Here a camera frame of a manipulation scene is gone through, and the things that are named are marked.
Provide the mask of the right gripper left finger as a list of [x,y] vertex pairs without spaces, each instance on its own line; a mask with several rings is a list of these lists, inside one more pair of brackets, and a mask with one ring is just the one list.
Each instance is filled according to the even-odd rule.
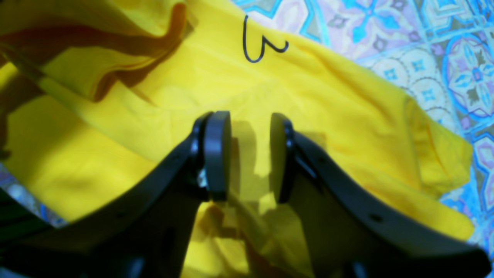
[[62,228],[11,241],[2,278],[178,278],[196,214],[226,201],[228,111],[200,116],[187,138],[137,185]]

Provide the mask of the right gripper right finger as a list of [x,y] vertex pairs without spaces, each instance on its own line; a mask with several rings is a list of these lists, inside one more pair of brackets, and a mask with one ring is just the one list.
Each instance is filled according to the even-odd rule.
[[418,223],[349,177],[289,118],[273,113],[270,185],[301,220],[318,278],[485,278],[486,252]]

